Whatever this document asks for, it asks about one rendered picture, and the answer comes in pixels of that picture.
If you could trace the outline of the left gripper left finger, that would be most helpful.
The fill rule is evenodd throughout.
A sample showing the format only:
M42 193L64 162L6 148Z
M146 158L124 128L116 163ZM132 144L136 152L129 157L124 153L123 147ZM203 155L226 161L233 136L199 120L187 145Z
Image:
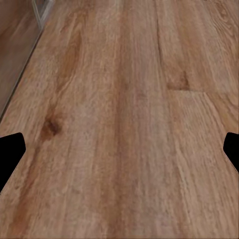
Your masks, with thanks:
M0 138L0 192L26 152L21 132Z

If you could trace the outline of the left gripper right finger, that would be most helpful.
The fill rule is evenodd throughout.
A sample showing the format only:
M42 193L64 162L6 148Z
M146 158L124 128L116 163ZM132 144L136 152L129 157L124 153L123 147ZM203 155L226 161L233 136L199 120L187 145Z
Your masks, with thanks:
M239 173L239 134L228 132L223 150Z

